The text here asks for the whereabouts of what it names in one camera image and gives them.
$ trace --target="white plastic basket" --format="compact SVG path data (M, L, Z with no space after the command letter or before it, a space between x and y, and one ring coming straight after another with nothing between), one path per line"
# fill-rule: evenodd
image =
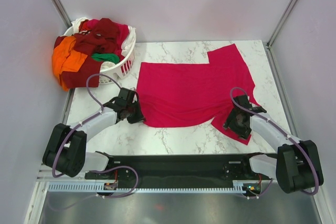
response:
M71 36L74 34L73 28L72 26L69 27L65 33L63 34L63 36ZM106 62L108 65L109 63L111 63L111 67L104 67L100 69L100 73L106 74L109 77L112 77L114 80L117 80L117 78L119 77L120 79L125 78L131 71L133 64L134 64L134 60L135 60L135 56L134 56L134 46L135 46L135 41L136 41L136 35L134 36L134 41L133 44L131 46L130 51L128 52L128 54L125 56L125 58L120 61L118 64L114 65L111 62ZM110 79L104 77L104 76L100 76L99 77L99 84L111 84L114 83L113 81L111 81Z

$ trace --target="gray wall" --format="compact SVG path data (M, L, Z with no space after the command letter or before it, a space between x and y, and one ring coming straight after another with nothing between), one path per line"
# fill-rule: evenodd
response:
M317 143L336 209L336 1L299 0L273 47L299 135Z
M0 222L17 224L66 99L51 71L53 44L65 26L50 0L0 6Z
M268 40L289 0L61 0L71 19L109 17L138 42Z

